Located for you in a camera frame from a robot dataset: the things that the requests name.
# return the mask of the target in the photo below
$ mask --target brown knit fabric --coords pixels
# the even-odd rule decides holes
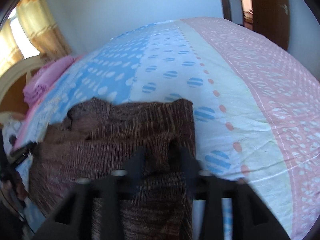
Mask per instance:
[[[144,179],[132,200],[121,201],[126,239],[191,239],[191,200],[175,155],[185,146],[195,155],[192,103],[127,103],[93,98],[71,108],[48,127],[29,172],[29,197],[48,215],[78,178],[102,179],[147,149]],[[95,205],[93,237],[100,231]]]

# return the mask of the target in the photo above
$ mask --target pink polka dot fabric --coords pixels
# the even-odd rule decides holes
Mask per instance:
[[[268,121],[292,189],[292,239],[302,239],[320,210],[320,84],[296,59],[260,34],[224,19],[183,20],[245,82]],[[226,124],[233,130],[231,123]],[[237,152],[242,148],[233,144]],[[243,174],[250,167],[241,166]]]

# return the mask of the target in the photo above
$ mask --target wooden headboard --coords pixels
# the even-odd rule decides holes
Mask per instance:
[[[40,56],[19,61],[0,77],[0,113],[26,114],[29,106],[24,102],[23,88],[27,76],[33,76],[45,64]]]

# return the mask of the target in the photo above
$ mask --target blue polka dot fabric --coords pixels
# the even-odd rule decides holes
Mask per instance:
[[[194,106],[197,158],[211,172],[232,176],[230,160],[238,157],[235,151],[217,146],[220,139],[212,136],[213,127],[219,125],[215,120],[221,118],[219,106],[191,48],[173,21],[146,25],[112,39],[56,82],[30,122],[24,142],[41,140],[49,123],[61,122],[72,106],[92,97],[113,104],[186,98]],[[26,179],[27,165],[21,169]]]

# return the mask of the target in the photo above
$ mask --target white wall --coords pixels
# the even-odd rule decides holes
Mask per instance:
[[[289,0],[288,52],[320,80],[320,24],[304,0]]]
[[[47,0],[74,54],[90,52],[123,32],[179,18],[223,18],[221,0]]]

